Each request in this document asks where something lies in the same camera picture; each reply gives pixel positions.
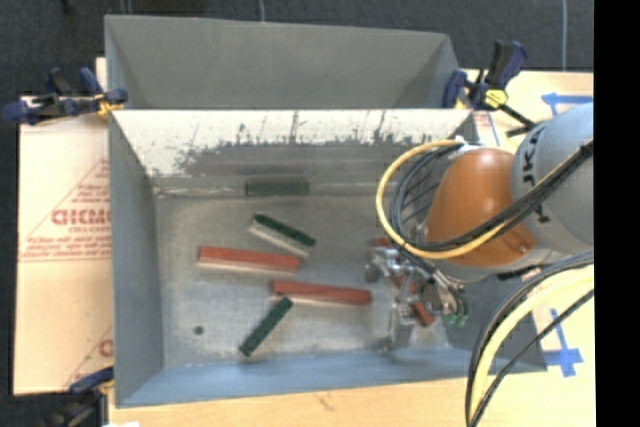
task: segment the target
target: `orange robot part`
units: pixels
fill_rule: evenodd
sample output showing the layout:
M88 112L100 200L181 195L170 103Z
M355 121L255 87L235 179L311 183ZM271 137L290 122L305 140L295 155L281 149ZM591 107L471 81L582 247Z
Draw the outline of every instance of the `orange robot part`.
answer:
M425 221L425 240L444 242L463 235L508 207L514 156L498 148L464 153L442 177ZM449 261L473 267L499 267L524 257L537 244L522 223Z

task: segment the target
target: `wooden block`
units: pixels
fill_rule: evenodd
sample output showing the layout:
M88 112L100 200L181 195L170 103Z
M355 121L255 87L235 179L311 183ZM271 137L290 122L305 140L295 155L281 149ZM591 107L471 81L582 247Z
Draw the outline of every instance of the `wooden block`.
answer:
M297 272L300 267L300 259L297 256L218 246L200 247L198 262L289 273Z
M365 306L371 303L371 292L360 288L336 287L300 281L274 280L271 291L277 295L340 304Z

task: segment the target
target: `yellow cable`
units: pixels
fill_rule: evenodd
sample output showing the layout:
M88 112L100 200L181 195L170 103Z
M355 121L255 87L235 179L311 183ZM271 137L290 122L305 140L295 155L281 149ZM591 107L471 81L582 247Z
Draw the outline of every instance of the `yellow cable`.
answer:
M412 253L421 258L444 259L444 258L452 258L454 256L460 256L462 254L468 253L469 251L471 251L472 249L475 249L479 245L484 244L484 242L486 242L491 237L493 237L505 225L505 223L501 223L497 225L495 228L492 228L487 233L481 235L480 237L475 238L471 242L468 242L467 244L461 245L460 247L457 247L454 249L448 249L446 251L425 251L423 249L419 249L409 244L393 229L393 227L387 220L387 216L385 215L385 212L384 212L383 197L384 197L384 190L387 186L387 182L389 182L389 179L391 178L393 173L395 173L396 170L402 164L404 164L410 158L416 155L419 155L421 153L426 153L427 151L432 150L433 148L438 148L441 146L454 146L457 144L460 144L459 141L445 139L442 141L425 143L420 146L416 146L415 148L412 148L406 153L400 155L400 157L397 160L395 160L387 168L387 170L382 175L382 178L380 179L380 183L378 184L378 191L376 193L376 212L378 214L378 219L380 220L380 223L382 224L384 231L396 244L401 246L403 249L405 249L409 253Z
M567 272L571 272L574 275L567 278ZM518 323L525 316L531 313L534 308L547 301L552 296L559 292L565 292L569 289L583 286L586 283L593 283L594 281L593 265L590 265L584 270L567 272L563 272L557 276L549 278L547 281L551 283L548 286L534 295L529 296L529 298L515 308L513 312L498 325L497 329L492 334L491 339L485 345L482 356L478 361L478 367L474 376L473 387L471 390L469 421L473 418L473 415L482 400L482 395L486 390L491 363L509 333L511 333Z

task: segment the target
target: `red block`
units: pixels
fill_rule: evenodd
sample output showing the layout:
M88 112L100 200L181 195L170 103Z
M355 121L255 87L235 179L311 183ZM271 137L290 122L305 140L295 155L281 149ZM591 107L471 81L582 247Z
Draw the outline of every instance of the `red block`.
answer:
M292 298L312 299L340 304L365 306L371 303L371 292L360 288L335 287L316 283L302 283L300 281L275 280L271 291L277 295L287 295Z
M198 261L203 264L226 267L234 266L291 273L295 273L300 267L300 259L297 256L218 246L202 246Z

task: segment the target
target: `blue clamp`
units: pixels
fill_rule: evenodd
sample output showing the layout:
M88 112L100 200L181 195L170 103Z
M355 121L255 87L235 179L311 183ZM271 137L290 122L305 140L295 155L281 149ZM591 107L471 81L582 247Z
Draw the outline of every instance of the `blue clamp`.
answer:
M25 100L9 103L2 108L2 117L11 123L35 125L43 121L95 112L106 115L120 109L129 99L124 89L104 91L95 74L87 67L79 72L81 89L71 91L58 68L49 72L45 81L46 93Z
M527 52L520 43L513 41L495 43L493 60L486 75L480 74L474 82L467 79L462 70L455 70L445 85L443 108L455 107L463 88L467 92L468 106L475 110L497 110L506 103L505 89L509 81L520 73L527 60Z
M113 366L98 370L69 387L69 401L56 409L47 419L48 427L80 427L89 420L91 425L105 425L108 420L107 396L100 387L114 379Z

